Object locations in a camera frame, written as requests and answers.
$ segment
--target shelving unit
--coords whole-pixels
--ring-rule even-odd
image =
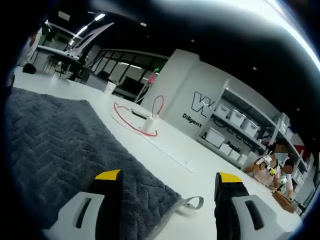
[[[242,136],[244,136],[246,139],[248,139],[251,143],[255,144],[256,146],[258,146],[260,149],[262,149],[264,151],[266,150],[266,146],[262,145],[261,142],[259,142],[254,137],[248,135],[241,127],[230,122],[229,119],[221,117],[215,111],[212,113],[212,117],[219,119],[220,121],[223,121],[225,124],[228,124],[234,130],[236,130],[238,133],[240,133]]]
[[[259,138],[262,138],[264,133],[268,132],[270,136],[272,136],[271,140],[269,141],[269,145],[272,145],[277,140],[277,138],[284,138],[288,142],[289,156],[292,159],[294,159],[296,168],[299,167],[301,171],[307,172],[309,166],[302,159],[301,157],[302,154],[298,152],[298,150],[292,144],[290,139],[288,139],[288,137],[285,134],[279,131],[281,120],[279,119],[278,122],[274,122],[269,116],[267,116],[264,112],[262,112],[258,107],[256,107],[250,101],[245,99],[243,96],[239,95],[236,91],[229,89],[228,84],[229,84],[229,81],[226,81],[223,87],[223,90],[219,96],[219,99],[217,99],[216,103],[212,107],[211,116],[208,117],[208,122],[206,123],[204,128],[198,133],[198,138],[197,138],[197,140],[199,140],[198,142],[200,142],[202,145],[211,149],[213,152],[217,153],[222,158],[230,162],[230,159],[228,156],[220,154],[220,151],[218,151],[217,148],[215,149],[213,147],[208,147],[208,145],[212,145],[212,144],[202,139],[204,132],[206,132],[208,130],[208,127],[210,126],[210,121],[212,121],[211,119],[217,119],[218,121],[226,124],[228,128],[236,131],[237,134],[242,136],[244,139],[248,141],[248,143],[250,143],[250,148],[253,151],[266,150],[266,146],[259,141]],[[241,127],[230,122],[229,119],[223,118],[220,115],[218,115],[215,112],[215,110],[220,102],[224,102],[224,103],[227,102],[228,104],[233,106],[235,109],[239,110],[241,113],[246,115],[249,119],[259,124],[261,127],[261,131],[258,136],[258,139],[248,135]]]
[[[279,131],[282,124],[282,119],[279,118],[277,122],[274,122],[269,116],[263,113],[254,104],[246,100],[243,96],[239,95],[237,92],[229,89],[228,84],[229,84],[229,81],[227,80],[226,83],[224,84],[223,90],[221,91],[219,98],[217,99],[215,104],[212,106],[212,112],[210,113],[211,114],[210,117],[208,117],[207,123],[204,125],[204,128],[202,128],[202,130],[198,132],[198,137],[196,139],[197,142],[199,142],[209,150],[213,151],[218,156],[222,157],[223,159],[228,161],[230,164],[232,164],[236,168],[241,169],[242,165],[240,165],[236,160],[230,158],[229,156],[221,152],[216,146],[214,146],[213,144],[211,144],[210,142],[202,138],[202,136],[208,130],[208,128],[212,126],[213,124],[212,119],[218,120],[219,122],[223,123],[228,129],[230,129],[231,131],[235,131],[237,135],[243,137],[243,139],[247,141],[247,145],[249,145],[249,147],[246,148],[246,151],[248,150],[248,148],[251,148],[253,152],[255,150],[260,150],[259,151],[260,154],[261,154],[261,151],[264,151],[264,153],[266,153],[266,146],[259,141],[259,139],[262,139],[263,136],[265,136],[266,134],[271,137],[268,143],[269,145],[272,145],[274,142],[276,142],[278,138],[285,139],[289,146],[289,149],[288,149],[289,157],[293,159],[295,162],[295,167],[294,167],[293,173],[291,174],[294,190],[296,190],[292,198],[294,200],[294,198],[299,193],[300,189],[303,187],[305,183],[306,177],[303,173],[309,172],[313,164],[313,160],[307,159],[306,160],[307,163],[306,163],[302,159],[303,151],[299,153],[296,147],[291,142],[291,140],[288,139],[288,137],[285,134]],[[246,115],[247,118],[249,118],[256,124],[260,125],[261,130],[259,131],[259,135],[257,139],[248,135],[241,127],[230,122],[229,119],[218,115],[216,112],[216,108],[220,102],[223,102],[222,104],[226,104],[227,108],[231,106],[232,108],[237,109],[238,111]],[[294,173],[297,170],[299,170],[302,176],[304,176],[300,181],[301,183],[298,182],[299,176],[296,176],[296,177],[294,176]]]
[[[230,164],[232,164],[236,168],[241,169],[242,166],[237,161],[235,161],[233,158],[229,157],[228,155],[226,155],[225,153],[220,151],[215,145],[213,145],[210,142],[206,141],[202,137],[198,137],[196,139],[196,141],[198,143],[200,143],[201,145],[203,145],[204,147],[206,147],[207,149],[209,149],[212,152],[214,152],[215,154],[217,154],[218,156],[220,156],[221,158],[227,160]]]
[[[241,110],[243,114],[249,116],[257,123],[273,129],[277,127],[275,122],[272,121],[271,118],[264,114],[259,108],[228,87],[225,88],[222,99],[234,105],[237,109]]]

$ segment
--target gray towel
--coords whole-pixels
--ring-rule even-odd
[[[17,189],[42,229],[52,226],[59,209],[86,192],[96,175],[109,170],[124,173],[121,239],[150,237],[181,200],[116,140],[85,100],[13,88],[7,130]]]

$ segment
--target window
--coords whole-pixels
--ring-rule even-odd
[[[135,57],[135,54],[133,53],[125,53],[122,57],[121,60],[124,60],[125,62],[131,62]]]
[[[126,79],[126,77],[129,77],[131,79],[134,79],[136,81],[139,81],[141,75],[144,73],[144,69],[135,65],[130,65],[128,70],[125,72],[122,81]]]
[[[146,71],[145,75],[141,79],[141,83],[146,84],[152,74],[152,71]]]
[[[139,65],[144,65],[144,66],[148,66],[149,63],[151,62],[151,57],[150,56],[146,56],[146,55],[138,55],[135,59],[134,59],[134,63],[137,63]]]
[[[113,59],[119,59],[123,53],[119,51],[115,51],[114,54],[112,55]]]
[[[108,59],[106,59],[106,58],[103,58],[101,61],[98,61],[98,67],[95,69],[95,68],[93,68],[93,70],[95,70],[94,71],[94,73],[95,74],[98,74],[98,73],[100,73],[102,70],[103,70],[103,68],[104,68],[104,66],[105,66],[105,64],[106,64],[106,62],[108,61]]]
[[[109,59],[113,53],[114,53],[113,51],[108,51],[108,52],[104,55],[104,57],[107,58],[107,59]]]
[[[107,72],[108,74],[111,73],[111,70],[114,68],[114,66],[116,65],[116,61],[115,60],[112,60],[110,59],[108,61],[108,63],[106,64],[105,68],[104,68],[104,71]]]
[[[128,67],[127,63],[123,64],[121,62],[118,62],[115,68],[113,69],[110,78],[115,82],[119,82],[122,74],[124,74],[127,67]]]

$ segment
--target desk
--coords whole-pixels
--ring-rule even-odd
[[[55,60],[68,64],[69,65],[68,69],[72,65],[72,67],[75,69],[72,70],[73,72],[72,72],[70,79],[72,81],[74,81],[78,75],[78,71],[82,67],[82,63],[79,62],[79,57],[73,56],[73,55],[60,54],[59,52],[63,52],[63,51],[58,50],[58,49],[56,50],[56,52],[51,51],[51,50],[47,50],[47,49],[51,49],[51,47],[39,45],[37,47],[36,51],[39,53],[43,53],[43,54],[52,56]],[[37,57],[38,57],[38,54],[36,55],[35,59],[33,60],[33,63],[36,61]]]
[[[13,86],[59,98],[87,100],[118,141],[157,178],[180,193],[183,198],[204,197],[204,206],[200,210],[192,211],[182,207],[181,211],[174,214],[167,226],[157,236],[157,240],[216,239],[217,230],[214,217],[216,172],[239,176],[251,195],[258,195],[277,213],[277,221],[285,231],[294,231],[301,223],[298,214],[291,214],[283,210],[267,188],[165,121],[159,118],[156,120],[155,127],[158,136],[154,141],[170,147],[178,159],[187,160],[194,173],[174,161],[145,137],[116,122],[117,119],[113,112],[114,102],[148,113],[133,102],[114,95],[108,98],[100,90],[56,76],[23,73],[20,67],[15,70]],[[130,120],[134,124],[139,124],[141,121],[131,113],[121,110],[122,113],[126,118],[130,114]]]

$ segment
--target pink shirt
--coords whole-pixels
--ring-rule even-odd
[[[256,179],[259,183],[265,185],[267,188],[274,188],[273,181],[277,178],[279,181],[281,180],[282,173],[281,168],[278,165],[275,169],[275,175],[272,176],[266,169],[259,170],[258,172],[254,173],[253,178]],[[292,184],[291,175],[287,175],[287,182],[285,184],[288,190],[293,190],[294,186]]]

